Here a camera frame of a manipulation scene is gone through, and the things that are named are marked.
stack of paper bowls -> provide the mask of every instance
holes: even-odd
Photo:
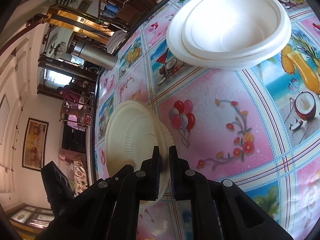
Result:
[[[167,45],[195,66],[253,67],[288,43],[291,24],[277,0],[191,0],[172,19]]]

picture frame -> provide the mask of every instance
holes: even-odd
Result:
[[[37,220],[41,220],[41,221],[46,221],[46,222],[51,222],[52,220],[54,220],[54,216],[49,216],[46,214],[38,214],[36,217]]]
[[[49,123],[29,118],[23,142],[22,167],[40,171],[44,166],[45,143]]]
[[[30,207],[30,206],[26,206],[23,209],[29,210],[29,211],[36,211],[37,208],[36,207]]]
[[[31,219],[31,221],[29,221],[28,225],[31,226],[31,227],[45,229],[45,228],[48,227],[49,222],[44,222],[44,221],[41,221],[41,220]]]
[[[10,218],[19,222],[19,223],[24,223],[27,221],[27,219],[32,215],[31,211],[27,211],[27,210],[20,210],[19,212],[15,213],[13,216],[11,216]]]
[[[7,100],[6,94],[1,99],[0,102],[0,145],[3,144],[3,137],[5,132],[5,126],[8,121],[8,116],[10,113],[10,106]]]
[[[39,209],[38,212],[53,215],[52,210],[49,209]]]
[[[82,11],[82,12],[86,12],[89,9],[91,4],[92,4],[91,1],[82,0],[81,3],[78,6],[78,10]]]

printed balloon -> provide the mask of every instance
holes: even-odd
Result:
[[[186,114],[191,113],[192,112],[192,108],[193,108],[193,104],[191,102],[191,100],[186,100],[183,102],[184,105],[184,112]]]
[[[195,125],[195,116],[193,115],[193,113],[188,113],[186,114],[186,116],[188,118],[188,125],[186,126],[186,129],[191,130]]]
[[[180,114],[181,127],[186,128],[188,125],[188,117],[185,114]]]
[[[179,111],[179,114],[182,114],[184,112],[184,105],[182,101],[176,101],[173,107]]]
[[[171,124],[174,128],[179,128],[181,126],[181,118],[178,114],[174,114],[171,119]]]
[[[175,114],[179,114],[179,111],[177,110],[177,108],[172,108],[169,112],[169,119],[171,120]]]

tablecloth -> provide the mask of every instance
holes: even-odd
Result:
[[[188,1],[170,0],[152,15],[101,76],[97,178],[108,177],[104,136],[112,112],[125,100],[141,100],[192,169],[233,180],[295,240],[304,239],[320,216],[320,22],[305,0],[278,0],[295,39],[287,49],[301,53],[298,67],[279,53],[242,71],[201,68],[175,58],[165,39]],[[139,217],[137,239],[192,239],[190,203],[173,201],[170,182],[161,201]]]

paper plate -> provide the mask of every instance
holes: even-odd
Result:
[[[287,18],[277,0],[202,0],[186,18],[182,40],[198,57],[246,57],[280,43]]]
[[[182,41],[182,27],[184,21],[190,11],[195,5],[197,5],[201,0],[191,0],[180,11],[175,15],[168,26],[167,30],[167,45],[171,53],[178,59],[194,66],[202,66],[209,68],[221,68],[228,70],[240,70],[244,68],[253,67],[263,60],[273,57],[279,53],[284,46],[289,42],[291,36],[291,25],[290,20],[286,18],[286,32],[283,33],[281,43],[276,47],[271,47],[263,52],[257,53],[255,55],[250,55],[248,57],[229,59],[229,60],[208,60],[205,58],[197,57],[191,54],[183,44]]]
[[[159,195],[156,201],[140,201],[139,213],[154,205],[163,196],[170,178],[169,146],[173,140],[166,126],[151,108],[136,100],[121,103],[110,117],[106,130],[105,159],[109,176],[124,165],[140,170],[144,160],[152,158],[153,147],[159,146],[161,172]]]

